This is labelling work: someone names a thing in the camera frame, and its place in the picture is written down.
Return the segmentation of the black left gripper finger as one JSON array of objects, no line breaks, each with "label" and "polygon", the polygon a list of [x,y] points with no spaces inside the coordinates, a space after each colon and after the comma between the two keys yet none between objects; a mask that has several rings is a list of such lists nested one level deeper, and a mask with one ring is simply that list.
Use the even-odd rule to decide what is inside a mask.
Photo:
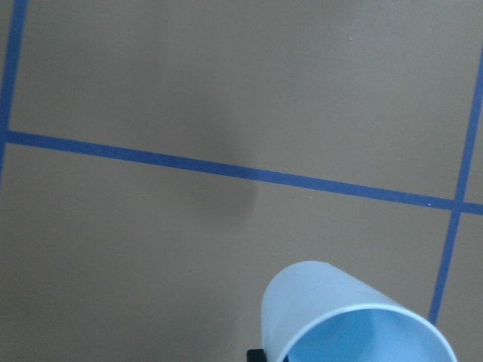
[{"label": "black left gripper finger", "polygon": [[266,362],[266,354],[263,349],[250,349],[246,353],[247,362]]}]

